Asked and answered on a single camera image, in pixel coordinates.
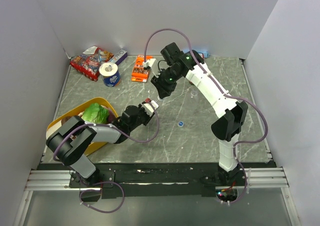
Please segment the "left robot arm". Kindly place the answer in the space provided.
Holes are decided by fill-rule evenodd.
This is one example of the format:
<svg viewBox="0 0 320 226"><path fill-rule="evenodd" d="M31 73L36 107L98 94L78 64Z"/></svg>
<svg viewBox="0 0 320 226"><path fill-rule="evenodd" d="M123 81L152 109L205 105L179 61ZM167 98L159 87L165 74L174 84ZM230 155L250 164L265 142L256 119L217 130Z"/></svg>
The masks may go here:
<svg viewBox="0 0 320 226"><path fill-rule="evenodd" d="M146 126L153 116L159 123L158 104L144 101L138 106L127 106L122 115L113 123L90 123L80 116L72 116L46 139L46 146L53 152L53 160L75 171L88 187L95 186L100 180L100 170L85 156L85 151L92 143L120 144L130 139L131 132L137 127Z"/></svg>

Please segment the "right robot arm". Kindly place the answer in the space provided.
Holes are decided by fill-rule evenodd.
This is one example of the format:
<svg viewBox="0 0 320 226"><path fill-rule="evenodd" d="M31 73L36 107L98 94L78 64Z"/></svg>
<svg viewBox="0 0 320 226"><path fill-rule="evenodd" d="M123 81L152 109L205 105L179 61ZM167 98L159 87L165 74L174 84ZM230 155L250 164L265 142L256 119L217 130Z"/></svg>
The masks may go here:
<svg viewBox="0 0 320 226"><path fill-rule="evenodd" d="M248 105L231 98L195 50L184 53L176 43L171 43L162 49L161 55L168 65L166 69L160 69L156 59L143 61L143 66L152 70L151 83L156 87L159 98L163 99L171 95L177 81L184 77L207 99L217 116L217 121L211 125L219 142L217 177L222 184L230 185L240 170L235 143L239 139Z"/></svg>

